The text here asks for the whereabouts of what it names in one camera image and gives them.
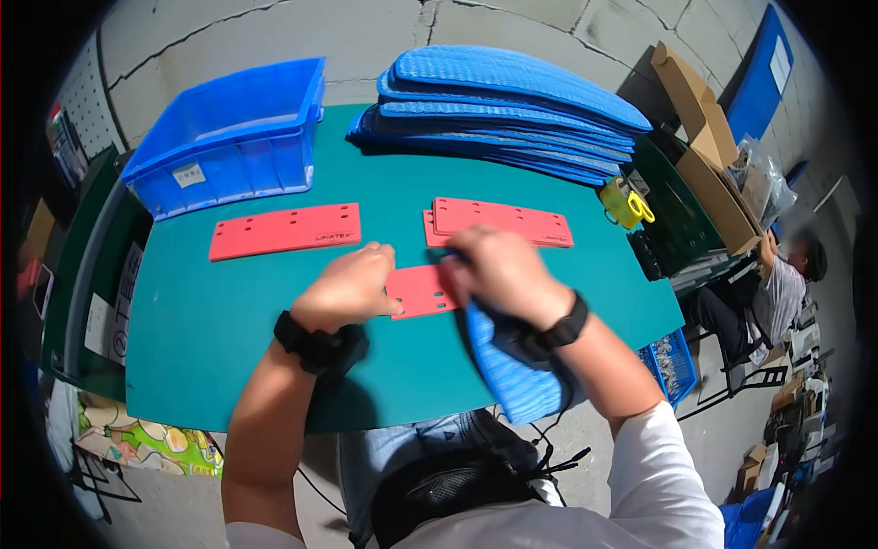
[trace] person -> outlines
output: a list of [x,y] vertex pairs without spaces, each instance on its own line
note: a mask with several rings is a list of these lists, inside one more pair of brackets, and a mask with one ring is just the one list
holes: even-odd
[[703,286],[681,304],[687,325],[716,334],[730,361],[760,366],[802,310],[807,282],[826,274],[826,250],[810,231],[796,235],[784,258],[774,233],[759,241],[759,269],[734,284]]
[[[577,295],[549,274],[520,236],[477,225],[455,234],[450,245],[466,258],[443,259],[464,302],[478,296],[538,330],[551,329],[571,312]],[[376,315],[398,314],[401,304],[383,292],[393,269],[393,248],[370,242],[330,263],[295,299],[289,315],[306,329],[333,333]],[[540,476],[536,449],[481,409],[337,436],[339,483],[354,545],[722,547],[723,518],[705,494],[659,385],[597,314],[586,318],[575,341],[556,353],[607,419],[615,440],[609,517],[547,503],[559,505],[548,490],[541,497],[525,482]],[[234,409],[222,479],[233,549],[305,546],[292,477],[315,376],[299,365],[295,354],[272,340]],[[466,466],[456,465],[460,459],[468,460]],[[477,480],[461,477],[462,471],[475,472]],[[418,509],[430,512],[419,518]]]

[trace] teal work mat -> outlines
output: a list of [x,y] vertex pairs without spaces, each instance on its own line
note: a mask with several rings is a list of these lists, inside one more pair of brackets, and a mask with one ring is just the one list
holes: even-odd
[[[354,248],[207,260],[214,225],[244,215],[358,202],[363,244],[387,242],[398,268],[429,263],[421,212],[437,196],[562,213],[575,245],[540,249],[633,349],[683,325],[671,285],[646,280],[594,189],[497,163],[427,155],[363,155],[344,140],[368,105],[327,107],[314,145],[313,188],[245,200],[153,225],[137,279],[126,360],[128,413],[160,423],[227,430],[280,311],[335,257]],[[366,325],[371,346],[338,391],[316,400],[308,430],[369,429],[495,403],[473,365],[457,313]]]

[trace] concrete floor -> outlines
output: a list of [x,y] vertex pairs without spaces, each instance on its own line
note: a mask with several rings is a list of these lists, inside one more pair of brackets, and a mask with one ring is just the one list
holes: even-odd
[[[648,63],[643,64],[649,46],[664,40],[719,96],[750,46],[767,1],[380,0],[367,6],[353,0],[225,0],[216,4],[226,6],[227,12],[215,12],[221,9],[212,6],[213,11],[197,13],[179,7],[187,4],[182,2],[149,4],[158,6],[158,11],[154,7],[152,14],[140,13],[145,3],[120,2],[102,26],[110,98],[132,144],[139,142],[181,89],[232,70],[327,54],[327,104],[368,102],[374,100],[375,78],[396,55],[428,43],[477,43],[521,50],[617,91],[648,115],[663,118],[669,108],[667,98]],[[155,26],[145,25],[154,20],[151,17],[162,17],[167,24],[159,25],[156,20]],[[851,153],[846,149],[850,133],[816,57],[788,18],[781,14],[781,19],[795,64],[763,142],[786,169],[810,158],[808,175],[797,190],[802,205],[813,206],[839,173],[850,173]],[[320,25],[305,28],[313,26],[314,20]],[[188,21],[187,26],[180,26],[181,21]],[[143,28],[150,30],[145,34]],[[695,359],[702,378],[707,378],[702,391],[712,394],[723,384],[716,339],[703,342]],[[723,502],[743,454],[761,440],[774,392],[744,391],[682,424],[713,502]],[[690,394],[680,404],[678,415],[692,409],[697,398],[697,392]],[[551,421],[539,423],[545,427]],[[528,426],[518,430],[528,439],[534,436]],[[223,435],[217,438],[220,445],[225,443]],[[558,459],[592,447],[582,466],[558,475],[560,487],[569,504],[607,514],[606,479],[613,443],[606,423],[586,403],[565,414],[551,432],[551,440]],[[309,437],[303,468],[340,505],[332,478],[332,451],[331,438]],[[223,546],[217,480],[133,469],[125,470],[125,478],[144,503],[106,501],[112,526],[102,528],[118,546]],[[299,521],[309,546],[348,547],[343,516],[298,475],[295,484]]]

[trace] blue storage bin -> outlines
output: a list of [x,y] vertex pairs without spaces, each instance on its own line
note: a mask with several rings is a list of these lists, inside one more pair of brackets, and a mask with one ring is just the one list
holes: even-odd
[[692,387],[695,386],[697,378],[695,377],[695,367],[692,364],[692,355],[689,354],[689,346],[686,345],[686,338],[683,337],[683,330],[678,329],[670,334],[668,336],[668,341],[671,344],[671,350],[668,351],[667,356],[671,359],[673,372],[677,375],[678,382],[677,388],[671,393],[668,393],[667,387],[665,386],[665,379],[659,371],[659,362],[656,359],[655,353],[656,344],[652,343],[635,352],[640,359],[644,361],[646,367],[650,369],[652,376],[658,381],[658,386],[661,387],[662,393],[667,397],[667,401],[671,403],[671,406],[677,408],[680,401],[682,401],[683,398],[689,394],[689,391],[692,390]]
[[122,171],[156,221],[311,188],[326,58],[257,67],[183,91]]

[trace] black cap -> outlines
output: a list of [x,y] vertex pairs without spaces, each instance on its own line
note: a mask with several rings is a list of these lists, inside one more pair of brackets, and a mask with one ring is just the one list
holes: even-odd
[[814,235],[811,235],[809,240],[810,248],[805,255],[808,258],[808,265],[803,274],[811,282],[820,282],[826,276],[826,248]]

